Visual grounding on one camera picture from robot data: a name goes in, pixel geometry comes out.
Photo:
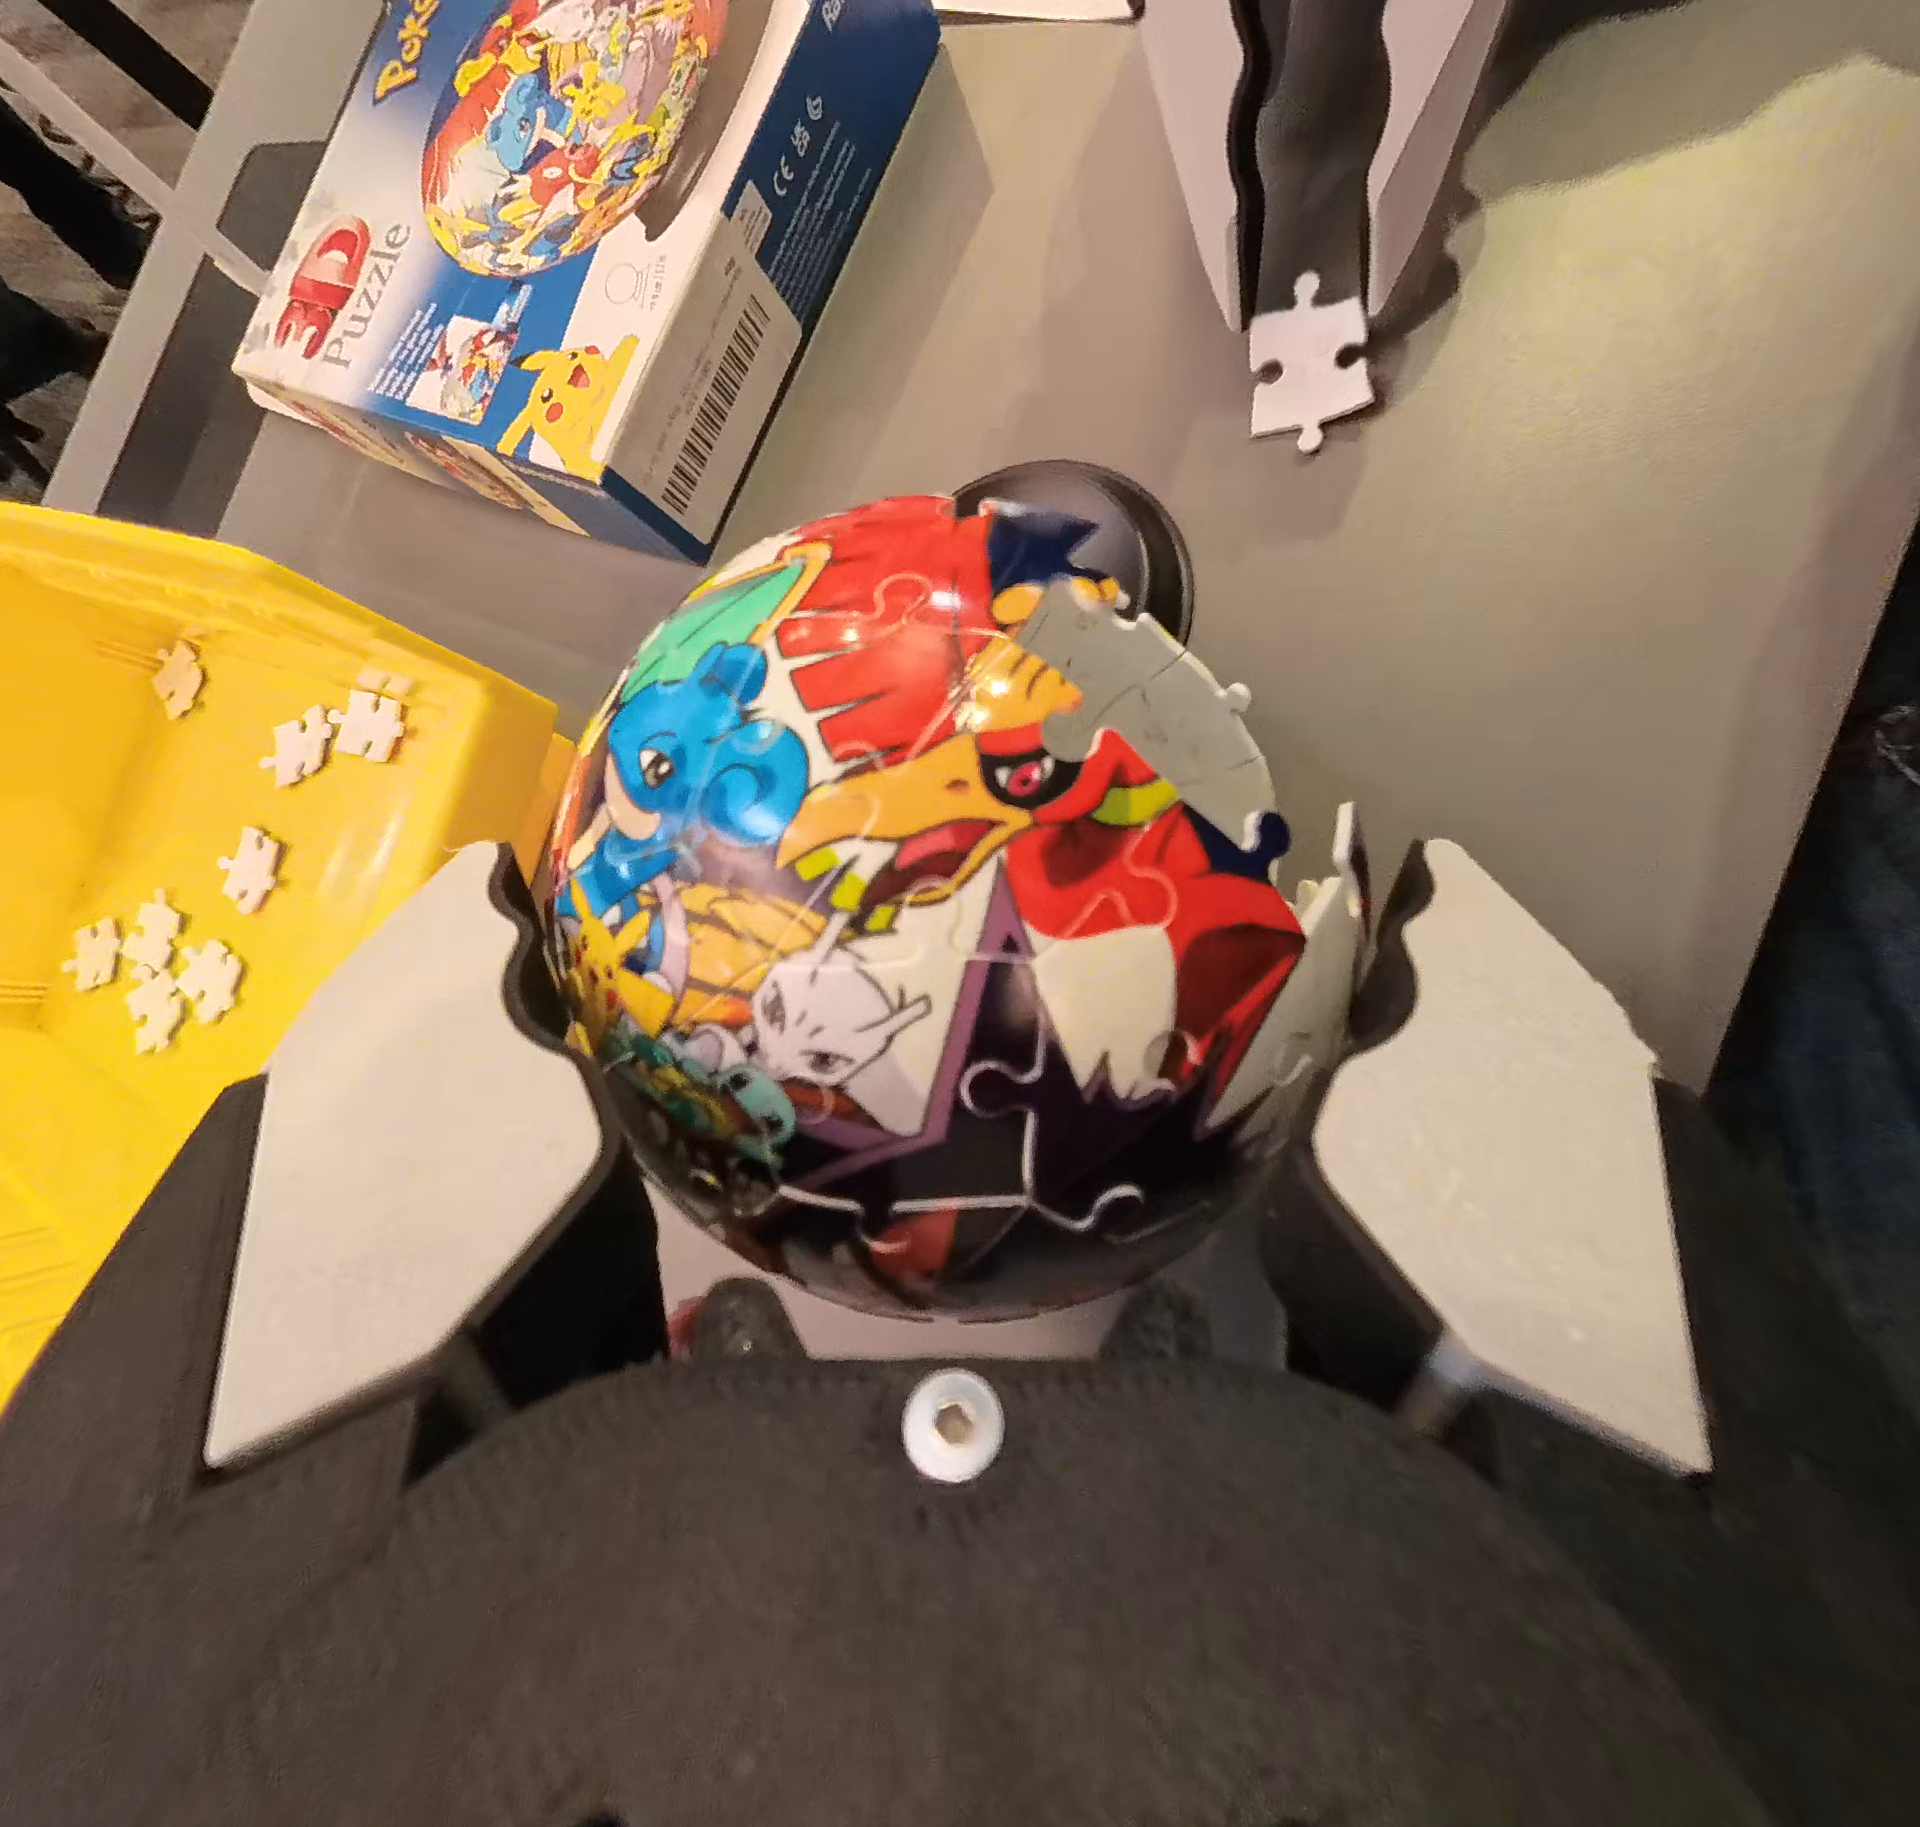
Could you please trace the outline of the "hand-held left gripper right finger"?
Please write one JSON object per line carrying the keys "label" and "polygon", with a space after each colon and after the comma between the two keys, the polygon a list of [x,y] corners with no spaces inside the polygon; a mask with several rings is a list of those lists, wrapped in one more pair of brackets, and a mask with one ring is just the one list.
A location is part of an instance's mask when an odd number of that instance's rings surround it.
{"label": "hand-held left gripper right finger", "polygon": [[1712,1473],[1658,1079],[1520,897],[1413,843],[1267,1203],[1292,1357],[1428,1434],[1496,1395]]}

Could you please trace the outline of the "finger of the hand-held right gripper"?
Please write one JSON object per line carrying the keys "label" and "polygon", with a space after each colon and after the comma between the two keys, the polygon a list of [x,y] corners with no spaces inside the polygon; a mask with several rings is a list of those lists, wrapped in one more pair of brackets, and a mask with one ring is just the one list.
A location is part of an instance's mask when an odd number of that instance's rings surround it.
{"label": "finger of the hand-held right gripper", "polygon": [[1264,260],[1298,236],[1295,0],[1144,0],[1139,40],[1192,242],[1226,328],[1262,309]]}
{"label": "finger of the hand-held right gripper", "polygon": [[1513,0],[1317,0],[1317,303],[1383,319],[1431,217]]}

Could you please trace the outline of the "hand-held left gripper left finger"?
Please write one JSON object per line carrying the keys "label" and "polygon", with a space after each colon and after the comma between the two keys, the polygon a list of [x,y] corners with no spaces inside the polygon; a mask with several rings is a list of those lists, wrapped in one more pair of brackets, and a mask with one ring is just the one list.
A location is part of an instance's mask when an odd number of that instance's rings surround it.
{"label": "hand-held left gripper left finger", "polygon": [[446,854],[264,1068],[205,1462],[437,1385],[472,1423],[661,1331],[654,1212],[505,843]]}

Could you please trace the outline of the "white puzzle piece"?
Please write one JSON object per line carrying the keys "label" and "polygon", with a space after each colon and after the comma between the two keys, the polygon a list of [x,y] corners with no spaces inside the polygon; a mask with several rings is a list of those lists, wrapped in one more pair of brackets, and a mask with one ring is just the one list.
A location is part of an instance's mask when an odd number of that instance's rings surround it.
{"label": "white puzzle piece", "polygon": [[1321,273],[1298,273],[1288,303],[1253,315],[1246,338],[1253,437],[1292,434],[1298,452],[1312,458],[1330,421],[1373,406],[1364,300],[1323,300]]}

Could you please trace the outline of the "black round ball stand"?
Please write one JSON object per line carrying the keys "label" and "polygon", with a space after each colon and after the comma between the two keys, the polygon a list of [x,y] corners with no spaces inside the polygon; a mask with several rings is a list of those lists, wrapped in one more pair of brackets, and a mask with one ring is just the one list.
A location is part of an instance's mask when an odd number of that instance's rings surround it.
{"label": "black round ball stand", "polygon": [[974,474],[953,490],[972,516],[986,502],[1023,502],[1083,523],[1074,558],[1112,578],[1129,618],[1151,618],[1188,645],[1197,612],[1192,555],[1165,502],[1132,474],[1074,458],[1040,458]]}

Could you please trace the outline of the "colourful puzzle ball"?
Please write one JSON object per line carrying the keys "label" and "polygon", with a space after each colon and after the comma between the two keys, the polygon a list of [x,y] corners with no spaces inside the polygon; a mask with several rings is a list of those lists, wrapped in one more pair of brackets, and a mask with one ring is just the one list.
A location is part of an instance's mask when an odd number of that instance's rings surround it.
{"label": "colourful puzzle ball", "polygon": [[646,1183],[748,1266],[1012,1322],[1240,1212],[1347,1042],[1355,808],[1292,849],[1246,691],[1023,502],[888,496],[639,642],[539,871]]}

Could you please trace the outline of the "pile of loose puzzle pieces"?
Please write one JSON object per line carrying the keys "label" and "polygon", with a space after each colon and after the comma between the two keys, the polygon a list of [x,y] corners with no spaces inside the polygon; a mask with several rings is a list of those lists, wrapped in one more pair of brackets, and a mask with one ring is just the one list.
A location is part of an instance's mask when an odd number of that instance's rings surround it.
{"label": "pile of loose puzzle pieces", "polygon": [[403,682],[322,694],[176,639],[134,735],[59,972],[138,1074],[239,1059],[370,929],[403,840]]}

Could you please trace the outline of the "blue puzzle box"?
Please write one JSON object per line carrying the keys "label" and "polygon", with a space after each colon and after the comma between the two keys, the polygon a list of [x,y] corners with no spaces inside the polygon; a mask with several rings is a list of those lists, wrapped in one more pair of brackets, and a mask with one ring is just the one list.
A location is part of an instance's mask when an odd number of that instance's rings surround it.
{"label": "blue puzzle box", "polygon": [[701,564],[939,40],[931,0],[395,0],[233,372]]}

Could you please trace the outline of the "person's blue jeans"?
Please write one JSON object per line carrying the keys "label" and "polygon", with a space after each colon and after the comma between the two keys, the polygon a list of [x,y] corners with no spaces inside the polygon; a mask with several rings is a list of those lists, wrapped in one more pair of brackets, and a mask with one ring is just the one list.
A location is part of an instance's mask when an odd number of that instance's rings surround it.
{"label": "person's blue jeans", "polygon": [[1710,1105],[1918,1400],[1918,538],[1886,593]]}

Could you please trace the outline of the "yellow plastic bin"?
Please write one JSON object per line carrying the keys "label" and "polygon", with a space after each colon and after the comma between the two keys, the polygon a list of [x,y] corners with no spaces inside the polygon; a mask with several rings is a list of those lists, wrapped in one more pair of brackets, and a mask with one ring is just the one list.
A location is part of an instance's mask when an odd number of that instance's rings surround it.
{"label": "yellow plastic bin", "polygon": [[[176,639],[261,652],[322,694],[364,668],[401,680],[414,783],[370,929],[277,1030],[245,1035],[239,1059],[138,1074],[79,1019],[59,963]],[[205,1108],[267,1062],[331,969],[458,849],[512,843],[536,866],[568,760],[551,700],[261,553],[3,502],[3,1400]]]}

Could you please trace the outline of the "white table brace rod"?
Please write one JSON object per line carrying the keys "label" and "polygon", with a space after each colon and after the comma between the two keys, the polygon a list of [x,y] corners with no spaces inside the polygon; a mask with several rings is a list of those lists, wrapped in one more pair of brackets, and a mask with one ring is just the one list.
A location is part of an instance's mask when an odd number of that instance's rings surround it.
{"label": "white table brace rod", "polygon": [[261,295],[271,283],[267,271],[249,257],[216,227],[216,211],[195,199],[181,199],[181,189],[165,183],[149,163],[138,157],[109,126],[101,126],[85,106],[79,106],[40,64],[25,58],[9,40],[3,40],[3,86],[21,95],[43,122],[100,160],[109,178],[127,187],[162,222],[181,219],[200,250],[239,289]]}

